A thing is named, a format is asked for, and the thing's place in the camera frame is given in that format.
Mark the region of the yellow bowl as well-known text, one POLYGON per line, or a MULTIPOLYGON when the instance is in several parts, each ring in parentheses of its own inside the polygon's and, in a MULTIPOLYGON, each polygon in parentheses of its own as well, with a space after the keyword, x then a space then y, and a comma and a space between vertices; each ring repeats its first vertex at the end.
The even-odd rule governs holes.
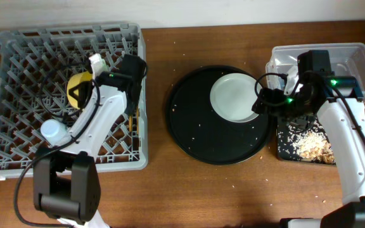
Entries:
POLYGON ((73 108, 82 110, 90 100, 93 83, 93 75, 89 72, 82 72, 71 76, 68 81, 66 92, 67 99, 73 108))

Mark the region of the blue cup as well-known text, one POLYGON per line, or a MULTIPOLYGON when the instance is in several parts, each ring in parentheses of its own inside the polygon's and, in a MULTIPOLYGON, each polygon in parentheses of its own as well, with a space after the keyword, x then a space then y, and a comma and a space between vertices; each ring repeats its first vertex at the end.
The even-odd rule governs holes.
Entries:
POLYGON ((71 139, 67 126, 55 119, 46 120, 41 125, 41 134, 51 147, 64 145, 71 139))

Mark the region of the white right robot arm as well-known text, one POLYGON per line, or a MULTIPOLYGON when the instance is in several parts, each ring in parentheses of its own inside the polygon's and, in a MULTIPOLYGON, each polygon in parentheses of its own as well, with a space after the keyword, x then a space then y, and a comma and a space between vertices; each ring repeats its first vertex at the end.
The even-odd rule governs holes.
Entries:
POLYGON ((285 120, 315 116, 334 153, 342 207, 323 218, 283 218, 280 227, 365 227, 365 105, 353 76, 336 76, 327 50, 297 58, 298 80, 290 94, 255 85, 252 110, 285 120))

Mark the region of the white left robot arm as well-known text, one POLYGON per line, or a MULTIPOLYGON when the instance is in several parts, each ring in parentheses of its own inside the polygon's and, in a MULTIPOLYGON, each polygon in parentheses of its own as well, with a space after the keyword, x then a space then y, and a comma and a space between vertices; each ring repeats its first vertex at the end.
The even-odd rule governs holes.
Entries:
POLYGON ((99 211, 101 186, 96 157, 119 116, 136 112, 145 70, 101 72, 89 81, 91 97, 74 125, 48 120, 52 148, 37 150, 33 165, 36 210, 63 227, 107 227, 99 211))

